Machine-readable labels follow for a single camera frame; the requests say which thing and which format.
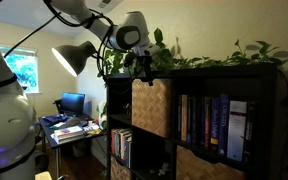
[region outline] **window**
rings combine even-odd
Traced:
[[[0,46],[4,56],[11,48]],[[27,86],[25,93],[39,93],[38,71],[36,51],[27,49],[14,49],[5,61],[10,69],[16,74],[19,83]]]

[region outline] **computer monitor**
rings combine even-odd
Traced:
[[[61,111],[69,116],[83,114],[85,94],[63,92],[61,99]]]

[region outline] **woven basket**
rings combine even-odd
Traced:
[[[170,136],[171,80],[155,79],[153,86],[134,80],[132,84],[132,124],[161,137]]]
[[[246,180],[244,172],[221,163],[211,164],[192,151],[177,146],[177,180]]]
[[[111,157],[111,180],[131,180],[131,171]]]

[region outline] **bookshelf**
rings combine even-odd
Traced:
[[[111,152],[112,135],[108,133],[107,151],[110,158],[107,162],[107,179],[119,179],[118,175],[114,174],[117,171],[111,171],[116,169],[116,167],[111,166],[111,157],[117,159],[119,162],[117,168],[129,173],[132,180],[183,179],[185,173],[181,171],[183,169],[187,171],[189,166],[194,164],[200,166],[201,164],[198,163],[202,163],[203,167],[221,169],[224,174],[225,171],[236,171],[236,175],[239,177],[237,179],[270,179],[277,73],[278,70],[274,64],[174,70],[168,74],[155,72],[155,79],[168,79],[172,82],[170,88],[167,89],[171,95],[170,116],[168,116],[169,121],[165,126],[170,130],[170,135],[167,137],[134,125],[132,115],[126,114],[127,111],[123,108],[125,104],[132,103],[132,83],[129,81],[128,75],[120,74],[110,78],[110,86],[107,88],[108,132],[114,128],[130,128],[132,147],[129,157],[130,167],[126,167],[125,162]],[[257,114],[253,119],[251,131],[250,163],[219,156],[218,152],[205,149],[199,143],[188,143],[178,136],[179,96],[189,94],[195,97],[217,97],[221,93],[228,94],[231,100],[257,102]],[[192,156],[187,158],[191,164],[183,163],[184,154],[187,155],[186,158]],[[169,164],[170,171],[166,171],[164,175],[158,175],[162,164],[165,162]],[[194,171],[190,172],[193,173],[191,174],[193,177],[199,173],[198,169],[198,167],[194,167]]]

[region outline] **white wall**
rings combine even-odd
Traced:
[[[0,22],[0,44],[12,47],[32,31],[34,30]],[[19,46],[37,49],[41,93],[28,94],[29,101],[37,112],[36,117],[56,113],[54,100],[60,99],[63,91],[76,90],[76,79],[62,68],[51,52],[52,47],[72,43],[70,38],[40,31]]]
[[[152,42],[155,42],[156,28],[162,30],[168,48],[174,47],[178,38],[180,54],[186,58],[225,59],[237,50],[234,46],[237,39],[242,47],[262,40],[288,51],[288,1],[285,0],[124,0],[106,15],[119,24],[130,11],[144,14]],[[86,40],[96,47],[99,45],[99,40],[87,30],[75,38],[75,43]],[[106,97],[103,81],[94,71],[96,65],[90,59],[87,71],[78,78],[77,89],[88,93],[96,106]]]

